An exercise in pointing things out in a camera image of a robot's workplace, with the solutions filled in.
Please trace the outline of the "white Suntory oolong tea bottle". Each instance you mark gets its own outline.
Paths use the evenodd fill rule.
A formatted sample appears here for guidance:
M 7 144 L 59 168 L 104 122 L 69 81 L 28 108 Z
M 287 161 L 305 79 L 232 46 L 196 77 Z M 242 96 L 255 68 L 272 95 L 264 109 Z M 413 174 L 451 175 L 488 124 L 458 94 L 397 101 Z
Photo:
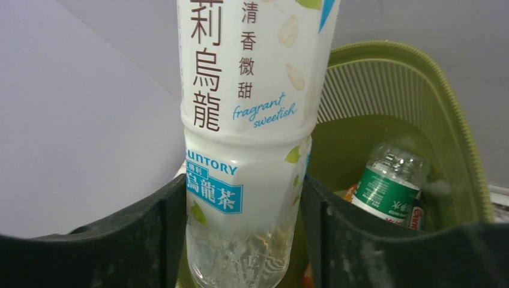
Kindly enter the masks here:
M 339 5 L 176 3 L 197 286 L 275 287 L 284 277 Z

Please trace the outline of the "orange jasmine tea bottle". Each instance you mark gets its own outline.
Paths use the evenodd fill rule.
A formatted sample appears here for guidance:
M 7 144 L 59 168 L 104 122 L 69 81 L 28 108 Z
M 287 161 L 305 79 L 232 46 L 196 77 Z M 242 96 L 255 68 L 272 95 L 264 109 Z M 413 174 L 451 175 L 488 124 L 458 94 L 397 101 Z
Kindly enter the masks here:
M 347 188 L 346 190 L 335 191 L 334 194 L 342 199 L 345 199 L 345 201 L 347 202 L 351 202 L 355 188 L 356 185 L 354 184 Z M 315 270 L 313 268 L 312 262 L 309 261 L 309 264 L 307 265 L 306 270 L 303 274 L 302 285 L 303 287 L 318 287 L 316 285 L 315 280 L 316 280 Z

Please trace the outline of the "green white label water bottle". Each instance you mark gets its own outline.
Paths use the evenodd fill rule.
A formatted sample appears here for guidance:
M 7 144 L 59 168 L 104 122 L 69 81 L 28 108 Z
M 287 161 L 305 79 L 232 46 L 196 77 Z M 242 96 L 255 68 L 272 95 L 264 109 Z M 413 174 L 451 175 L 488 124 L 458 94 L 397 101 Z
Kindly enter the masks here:
M 429 160 L 381 143 L 370 154 L 351 204 L 398 226 L 404 225 L 430 172 Z

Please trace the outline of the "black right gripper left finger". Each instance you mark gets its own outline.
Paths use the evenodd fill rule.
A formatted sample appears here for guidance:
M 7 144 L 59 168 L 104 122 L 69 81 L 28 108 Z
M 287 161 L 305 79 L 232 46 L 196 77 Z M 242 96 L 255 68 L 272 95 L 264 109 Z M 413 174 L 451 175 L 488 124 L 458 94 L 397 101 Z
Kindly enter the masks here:
M 185 176 L 71 233 L 1 236 L 2 287 L 174 287 L 185 238 Z

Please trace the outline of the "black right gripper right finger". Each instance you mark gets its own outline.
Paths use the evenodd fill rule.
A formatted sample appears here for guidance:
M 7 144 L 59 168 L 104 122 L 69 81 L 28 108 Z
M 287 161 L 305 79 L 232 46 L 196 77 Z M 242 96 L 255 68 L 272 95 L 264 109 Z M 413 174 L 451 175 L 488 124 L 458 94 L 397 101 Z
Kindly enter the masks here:
M 508 224 L 391 224 L 306 176 L 301 214 L 317 287 L 507 287 Z

